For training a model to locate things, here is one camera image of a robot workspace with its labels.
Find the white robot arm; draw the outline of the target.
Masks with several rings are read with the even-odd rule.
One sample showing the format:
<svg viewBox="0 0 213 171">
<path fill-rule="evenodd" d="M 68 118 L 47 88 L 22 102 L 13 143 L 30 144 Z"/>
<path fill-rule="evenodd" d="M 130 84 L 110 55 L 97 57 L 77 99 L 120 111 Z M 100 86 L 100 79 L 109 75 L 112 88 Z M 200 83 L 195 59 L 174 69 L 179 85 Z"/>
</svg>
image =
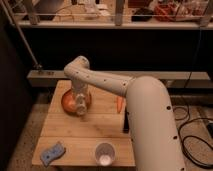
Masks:
<svg viewBox="0 0 213 171">
<path fill-rule="evenodd" d="M 64 74 L 77 89 L 90 84 L 126 99 L 136 171 L 186 171 L 170 96 L 159 79 L 93 71 L 84 56 Z"/>
</svg>

